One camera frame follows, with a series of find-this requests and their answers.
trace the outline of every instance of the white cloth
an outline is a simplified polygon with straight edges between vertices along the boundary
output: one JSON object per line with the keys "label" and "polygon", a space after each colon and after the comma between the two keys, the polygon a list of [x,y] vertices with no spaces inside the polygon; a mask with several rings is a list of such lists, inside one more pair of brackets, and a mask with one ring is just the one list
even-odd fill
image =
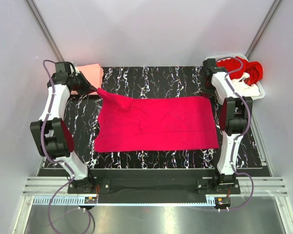
{"label": "white cloth", "polygon": [[243,73],[241,78],[232,79],[232,83],[236,90],[240,91],[245,97],[257,97],[260,95],[259,88],[256,84],[248,85],[244,83],[244,80],[249,78],[250,75],[246,72]]}

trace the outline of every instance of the black marble table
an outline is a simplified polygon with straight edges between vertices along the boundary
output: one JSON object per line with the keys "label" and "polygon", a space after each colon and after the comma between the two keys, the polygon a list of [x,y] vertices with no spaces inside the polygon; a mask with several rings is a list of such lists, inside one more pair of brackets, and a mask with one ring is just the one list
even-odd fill
{"label": "black marble table", "polygon": [[[202,95],[201,67],[106,67],[103,89],[132,98],[178,98]],[[221,106],[210,97],[219,145]],[[75,141],[75,151],[90,168],[213,168],[221,149],[184,151],[136,151],[97,153],[94,139],[100,131],[98,114],[102,99],[98,96],[72,96],[66,105],[64,121]],[[43,168],[54,168],[45,162]],[[261,160],[251,129],[239,148],[237,168],[261,168]]]}

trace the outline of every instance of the white wall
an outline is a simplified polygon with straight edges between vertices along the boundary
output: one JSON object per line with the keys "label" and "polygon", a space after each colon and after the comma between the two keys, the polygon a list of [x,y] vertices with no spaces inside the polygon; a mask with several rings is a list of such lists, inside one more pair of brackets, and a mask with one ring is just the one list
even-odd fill
{"label": "white wall", "polygon": [[0,0],[0,234],[11,233],[40,160],[29,124],[47,97],[44,58],[55,59],[25,1]]}
{"label": "white wall", "polygon": [[251,60],[264,69],[266,96],[254,104],[259,128],[293,207],[293,0],[282,2]]}
{"label": "white wall", "polygon": [[273,0],[35,0],[78,65],[198,65],[246,53]]}

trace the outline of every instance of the red cloth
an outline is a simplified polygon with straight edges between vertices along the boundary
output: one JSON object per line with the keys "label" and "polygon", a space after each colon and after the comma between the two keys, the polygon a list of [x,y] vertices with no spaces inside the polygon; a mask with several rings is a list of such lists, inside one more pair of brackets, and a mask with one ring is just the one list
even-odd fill
{"label": "red cloth", "polygon": [[[250,78],[246,79],[245,83],[248,85],[251,85],[251,84],[256,84],[258,81],[260,81],[263,78],[263,67],[259,62],[248,62],[247,60],[242,59],[238,56],[236,56],[236,58],[242,60],[243,68],[238,72],[231,73],[229,75],[230,79],[239,79],[241,78],[243,73],[246,72],[246,73],[249,73]],[[233,58],[230,58],[230,59],[218,61],[217,66],[225,67],[228,70],[228,72],[231,72],[233,70],[238,69],[241,66],[241,64],[239,61]]]}
{"label": "red cloth", "polygon": [[134,99],[98,89],[103,107],[95,151],[168,151],[219,148],[205,97]]}

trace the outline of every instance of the white basket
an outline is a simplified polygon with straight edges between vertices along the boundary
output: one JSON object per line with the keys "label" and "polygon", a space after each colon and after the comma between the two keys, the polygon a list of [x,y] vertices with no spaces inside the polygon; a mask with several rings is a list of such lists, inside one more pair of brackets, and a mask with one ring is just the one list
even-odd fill
{"label": "white basket", "polygon": [[[245,57],[245,55],[243,55],[243,54],[215,55],[215,56],[208,56],[205,59],[221,59],[221,58],[224,58],[224,57],[236,57],[236,56],[239,56],[240,58],[249,61]],[[257,87],[259,89],[260,94],[259,94],[259,96],[256,96],[256,97],[251,96],[253,100],[261,99],[261,98],[263,98],[265,96],[265,91],[264,91],[263,86],[261,85],[261,83],[257,82],[256,85],[257,85]]]}

